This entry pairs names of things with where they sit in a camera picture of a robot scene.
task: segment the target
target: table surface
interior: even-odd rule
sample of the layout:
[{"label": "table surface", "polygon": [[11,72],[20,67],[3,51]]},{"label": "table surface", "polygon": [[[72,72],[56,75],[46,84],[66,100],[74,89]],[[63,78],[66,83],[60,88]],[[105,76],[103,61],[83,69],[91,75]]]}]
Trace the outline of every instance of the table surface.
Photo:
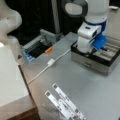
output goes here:
[{"label": "table surface", "polygon": [[[23,72],[27,81],[41,72],[51,58],[56,59],[66,52],[77,38],[76,34],[69,33],[53,46],[49,55],[42,54],[31,64],[24,65]],[[53,83],[57,83],[88,120],[118,120],[120,117],[119,70],[120,64],[109,76],[104,76],[73,61],[71,54],[68,53],[29,85],[41,119],[56,120],[57,112],[44,93],[49,90],[58,97],[51,87]],[[51,113],[42,107],[43,104],[51,108]]]}]

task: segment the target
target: white cable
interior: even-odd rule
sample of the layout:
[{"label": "white cable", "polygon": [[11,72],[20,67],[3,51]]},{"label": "white cable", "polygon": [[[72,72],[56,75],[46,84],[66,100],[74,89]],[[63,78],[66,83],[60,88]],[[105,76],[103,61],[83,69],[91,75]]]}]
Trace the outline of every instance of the white cable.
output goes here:
[{"label": "white cable", "polygon": [[36,80],[40,75],[42,75],[49,67],[53,66],[60,58],[65,56],[67,53],[70,52],[70,49],[67,50],[64,54],[60,55],[56,60],[50,59],[49,62],[47,63],[47,67],[45,67],[36,77],[34,77],[32,80],[30,80],[27,84],[32,83],[34,80]]}]

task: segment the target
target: metal surface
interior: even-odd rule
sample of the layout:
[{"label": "metal surface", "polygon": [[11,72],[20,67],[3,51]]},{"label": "metal surface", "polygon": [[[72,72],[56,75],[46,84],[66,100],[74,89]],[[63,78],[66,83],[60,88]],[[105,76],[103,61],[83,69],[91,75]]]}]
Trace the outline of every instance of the metal surface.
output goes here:
[{"label": "metal surface", "polygon": [[[56,59],[67,51],[77,38],[76,34],[68,34],[53,46],[53,51],[49,55],[42,54],[33,63],[24,65],[23,71],[27,81],[42,71],[51,58]],[[52,84],[57,83],[88,120],[118,120],[120,117],[119,71],[120,64],[112,74],[104,76],[74,62],[71,54],[67,54],[29,86],[41,119],[59,120],[42,107],[42,104],[51,106],[51,112],[55,111],[44,93],[48,89],[52,92]]]},{"label": "metal surface", "polygon": [[57,84],[53,84],[52,87],[58,93],[60,99],[57,100],[49,91],[47,91],[45,95],[55,105],[64,118],[67,120],[86,120],[84,115]]}]

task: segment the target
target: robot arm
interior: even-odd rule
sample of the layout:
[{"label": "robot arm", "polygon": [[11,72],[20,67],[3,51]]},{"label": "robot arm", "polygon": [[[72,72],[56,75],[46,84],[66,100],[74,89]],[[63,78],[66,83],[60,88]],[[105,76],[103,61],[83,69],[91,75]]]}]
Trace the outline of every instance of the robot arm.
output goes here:
[{"label": "robot arm", "polygon": [[8,44],[8,33],[22,24],[22,18],[17,11],[10,9],[5,0],[0,0],[0,42]]},{"label": "robot arm", "polygon": [[63,0],[63,9],[73,17],[85,17],[78,30],[78,50],[84,54],[100,50],[107,39],[104,36],[109,0]]}]

